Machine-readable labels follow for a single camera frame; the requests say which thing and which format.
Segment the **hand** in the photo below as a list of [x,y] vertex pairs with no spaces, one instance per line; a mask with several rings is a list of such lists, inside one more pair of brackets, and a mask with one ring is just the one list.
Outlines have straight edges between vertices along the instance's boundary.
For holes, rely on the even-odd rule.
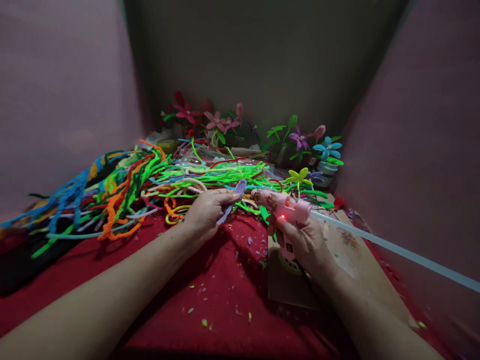
[[273,236],[275,228],[281,230],[276,232],[278,243],[284,245],[285,234],[293,245],[296,259],[312,278],[323,282],[335,276],[339,268],[327,248],[322,225],[317,219],[310,216],[306,223],[293,225],[283,217],[270,215],[267,221],[270,222],[268,235]]
[[198,249],[217,232],[217,221],[224,215],[226,205],[239,199],[240,194],[225,188],[204,191],[196,198],[182,225],[194,232]]

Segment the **pink glue gun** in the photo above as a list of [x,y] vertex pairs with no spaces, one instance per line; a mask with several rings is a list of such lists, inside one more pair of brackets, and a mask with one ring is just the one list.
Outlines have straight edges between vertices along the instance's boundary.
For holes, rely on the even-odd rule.
[[[264,206],[276,218],[284,218],[290,224],[306,223],[312,205],[305,200],[298,200],[293,202],[290,196],[279,192],[274,192],[264,189],[255,189],[251,192],[251,198],[256,201],[258,205]],[[294,247],[283,234],[284,244],[281,248],[281,254],[284,259],[295,260]]]

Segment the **red cloth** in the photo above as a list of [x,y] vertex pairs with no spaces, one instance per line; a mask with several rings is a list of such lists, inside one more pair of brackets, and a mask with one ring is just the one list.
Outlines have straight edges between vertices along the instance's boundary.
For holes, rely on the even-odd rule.
[[[149,217],[140,231],[125,240],[83,241],[31,284],[0,298],[0,337],[165,230],[161,217]],[[249,237],[253,240],[250,246]],[[252,217],[242,215],[231,226],[222,225],[140,314],[116,355],[137,358],[139,353],[182,352],[271,359],[357,359],[353,343],[335,313],[268,300],[267,270],[259,264],[266,254],[266,241],[265,227]],[[367,244],[380,259],[372,244]],[[409,300],[400,279],[384,263],[380,265],[415,318],[427,324],[428,329],[420,334],[446,359],[452,359],[428,320]],[[202,327],[202,319],[213,324],[211,332]]]

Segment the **cardboard piece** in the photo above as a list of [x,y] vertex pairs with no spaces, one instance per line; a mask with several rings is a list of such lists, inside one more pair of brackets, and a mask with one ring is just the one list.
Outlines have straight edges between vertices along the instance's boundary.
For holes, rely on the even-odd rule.
[[[328,194],[328,198],[329,201],[334,202],[333,195]],[[351,224],[350,219],[343,211],[337,211],[330,216],[346,224]],[[324,224],[323,236],[336,263],[344,271],[359,282],[360,286],[379,303],[386,306],[400,321],[411,328],[418,328],[417,322],[361,237],[337,228],[328,222]],[[304,278],[284,268],[279,252],[279,244],[269,236],[268,298],[312,310],[334,311],[323,290],[310,280],[312,289],[317,294],[317,299],[320,300],[320,305],[323,307],[323,309],[319,308]]]

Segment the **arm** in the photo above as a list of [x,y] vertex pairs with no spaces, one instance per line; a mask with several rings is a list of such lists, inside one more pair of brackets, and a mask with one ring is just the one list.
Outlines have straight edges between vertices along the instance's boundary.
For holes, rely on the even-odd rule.
[[[306,224],[294,226],[279,217],[274,226],[288,234],[297,260],[328,294],[362,359],[442,359],[337,266],[318,220],[310,217]],[[282,235],[277,238],[283,241]]]
[[0,339],[1,359],[102,359],[173,274],[217,231],[226,189],[204,192],[185,221]]

